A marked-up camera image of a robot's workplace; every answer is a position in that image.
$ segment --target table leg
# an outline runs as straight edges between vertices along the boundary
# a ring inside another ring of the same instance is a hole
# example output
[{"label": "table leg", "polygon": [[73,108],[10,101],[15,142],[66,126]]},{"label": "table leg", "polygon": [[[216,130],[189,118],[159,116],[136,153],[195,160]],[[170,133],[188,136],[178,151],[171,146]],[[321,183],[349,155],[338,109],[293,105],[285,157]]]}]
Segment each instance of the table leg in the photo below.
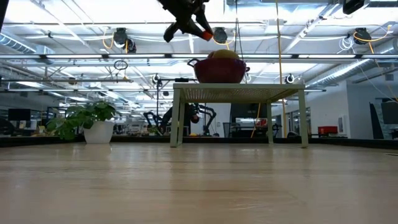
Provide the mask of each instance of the table leg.
[{"label": "table leg", "polygon": [[305,107],[304,90],[298,91],[298,106],[300,111],[300,135],[302,147],[308,147],[308,129],[307,129],[307,113]]},{"label": "table leg", "polygon": [[180,90],[174,89],[173,97],[173,114],[172,114],[172,130],[170,135],[170,147],[177,147],[177,130],[178,130],[178,108],[180,106]]},{"label": "table leg", "polygon": [[268,127],[268,143],[274,143],[274,132],[272,130],[272,105],[267,103],[267,127]]},{"label": "table leg", "polygon": [[180,101],[180,117],[179,117],[179,126],[178,126],[178,145],[182,144],[182,138],[184,134],[184,116],[185,116],[185,103]]}]

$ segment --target ceiling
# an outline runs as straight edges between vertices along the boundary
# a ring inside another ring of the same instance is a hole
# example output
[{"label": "ceiling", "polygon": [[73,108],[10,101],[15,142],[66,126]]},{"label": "ceiling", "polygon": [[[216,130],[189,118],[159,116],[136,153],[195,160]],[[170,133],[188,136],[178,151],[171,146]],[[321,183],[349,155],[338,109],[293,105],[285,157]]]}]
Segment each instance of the ceiling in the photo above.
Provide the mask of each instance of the ceiling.
[{"label": "ceiling", "polygon": [[[34,0],[10,0],[7,9],[3,33],[13,35],[19,41],[35,49],[43,45],[55,54],[123,54],[124,50],[113,45],[107,49],[103,44],[111,45],[111,34],[117,27],[127,28],[129,37],[134,40],[138,54],[208,54],[214,50],[225,49],[212,40],[206,42],[180,32],[174,41],[163,40],[164,30],[175,20],[162,9],[156,0],[44,0],[45,10],[35,5]],[[211,0],[206,3],[206,17],[212,27],[224,27],[234,49],[234,32],[236,30],[236,8],[230,0]],[[261,1],[238,1],[240,41],[236,51],[244,54],[277,54],[277,15],[275,4]],[[368,7],[361,9],[352,16],[341,11],[341,5],[330,5],[328,1],[291,1],[291,4],[280,4],[279,22],[281,33],[281,49],[286,54],[352,54],[351,49],[342,50],[341,42],[347,34],[352,34],[357,27],[365,27],[374,39],[385,36],[387,25],[391,25],[386,38],[374,43],[374,47],[391,40],[397,35],[396,23],[398,8]],[[294,45],[291,43],[304,28],[306,34]],[[352,45],[355,52],[369,52],[368,45]],[[9,47],[0,45],[1,54],[20,54]],[[45,66],[24,60],[5,60],[13,66],[24,67],[31,71],[31,78],[43,77]],[[151,88],[154,74],[162,78],[188,77],[194,78],[193,70],[186,64],[187,60],[150,59],[129,60],[126,77],[131,83],[101,83],[100,88]],[[64,66],[62,63],[81,63],[79,67]],[[56,60],[46,65],[51,78],[66,79],[109,79],[116,78],[117,71],[109,74],[110,64],[104,60],[77,60],[76,62]],[[310,80],[317,74],[337,66],[337,63],[318,63],[307,61],[282,64],[282,74],[293,74],[303,80]],[[248,61],[251,68],[252,83],[278,83],[279,64]],[[118,78],[125,76],[124,71]],[[172,88],[172,83],[165,87]],[[62,88],[89,88],[90,85],[78,83],[70,86],[63,83]],[[149,96],[143,93],[118,93],[121,98],[130,102],[149,102]]]}]

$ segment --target green leaves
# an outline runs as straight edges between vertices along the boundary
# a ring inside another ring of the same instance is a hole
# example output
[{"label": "green leaves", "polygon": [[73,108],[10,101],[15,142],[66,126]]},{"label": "green leaves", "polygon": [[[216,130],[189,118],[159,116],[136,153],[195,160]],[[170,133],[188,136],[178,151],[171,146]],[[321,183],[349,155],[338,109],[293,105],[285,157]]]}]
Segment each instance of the green leaves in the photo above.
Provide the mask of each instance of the green leaves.
[{"label": "green leaves", "polygon": [[116,114],[116,109],[109,103],[100,101],[92,105],[71,106],[67,109],[66,118],[53,118],[47,123],[49,131],[56,130],[55,134],[61,139],[75,138],[77,127],[90,129],[95,121],[106,121]]}]

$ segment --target desk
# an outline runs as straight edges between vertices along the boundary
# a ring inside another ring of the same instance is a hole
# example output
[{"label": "desk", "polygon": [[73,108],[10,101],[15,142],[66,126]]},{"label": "desk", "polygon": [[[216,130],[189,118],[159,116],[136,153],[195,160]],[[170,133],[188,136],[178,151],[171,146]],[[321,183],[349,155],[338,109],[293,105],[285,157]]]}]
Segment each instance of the desk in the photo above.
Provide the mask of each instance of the desk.
[{"label": "desk", "polygon": [[[280,84],[229,84],[229,83],[174,83],[172,132],[170,146],[177,147],[182,144],[185,103],[266,103],[267,119],[272,121],[271,103],[298,93],[300,110],[300,131],[302,147],[308,146],[307,122],[305,113],[305,85],[280,85]],[[272,130],[272,122],[268,122],[268,129]],[[272,131],[268,132],[269,143],[274,141]]]}]

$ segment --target wooden table surface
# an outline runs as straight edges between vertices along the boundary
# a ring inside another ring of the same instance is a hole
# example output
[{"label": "wooden table surface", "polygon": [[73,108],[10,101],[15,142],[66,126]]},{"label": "wooden table surface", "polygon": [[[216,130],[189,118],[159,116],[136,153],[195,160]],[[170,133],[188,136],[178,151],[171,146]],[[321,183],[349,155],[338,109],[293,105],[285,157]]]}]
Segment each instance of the wooden table surface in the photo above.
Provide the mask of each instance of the wooden table surface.
[{"label": "wooden table surface", "polygon": [[398,157],[384,152],[277,144],[4,148],[1,223],[397,223]]}]

